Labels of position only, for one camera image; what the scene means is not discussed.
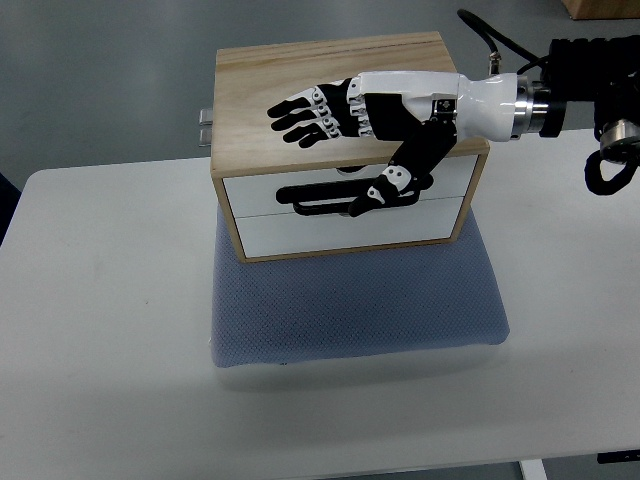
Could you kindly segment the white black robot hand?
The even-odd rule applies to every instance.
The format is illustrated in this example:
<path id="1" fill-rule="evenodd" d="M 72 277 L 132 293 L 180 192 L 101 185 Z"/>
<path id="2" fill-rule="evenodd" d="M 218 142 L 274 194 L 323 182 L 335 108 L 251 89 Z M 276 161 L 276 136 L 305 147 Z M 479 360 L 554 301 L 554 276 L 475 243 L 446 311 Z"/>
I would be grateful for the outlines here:
<path id="1" fill-rule="evenodd" d="M 362 72 L 298 92 L 267 115 L 272 130 L 301 148 L 338 138 L 398 143 L 388 166 L 348 206 L 357 217 L 430 188 L 433 170 L 459 142 L 510 140 L 517 89 L 514 73 L 472 81 L 450 72 Z"/>

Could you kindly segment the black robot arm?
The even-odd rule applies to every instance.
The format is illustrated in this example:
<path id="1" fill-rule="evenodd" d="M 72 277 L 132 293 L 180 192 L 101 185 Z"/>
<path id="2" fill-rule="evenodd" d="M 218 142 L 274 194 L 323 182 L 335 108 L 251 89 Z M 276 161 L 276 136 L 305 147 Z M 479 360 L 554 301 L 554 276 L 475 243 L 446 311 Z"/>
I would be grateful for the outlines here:
<path id="1" fill-rule="evenodd" d="M 639 168 L 639 36 L 596 39 L 554 39 L 548 53 L 538 56 L 503 35 L 474 13 L 460 9 L 458 17 L 487 44 L 489 73 L 499 72 L 497 45 L 526 60 L 518 71 L 517 91 L 524 97 L 525 122 L 516 134 L 536 132 L 559 136 L 569 102 L 594 107 L 594 138 L 599 149 L 586 160 L 587 188 L 609 196 L 627 186 Z"/>

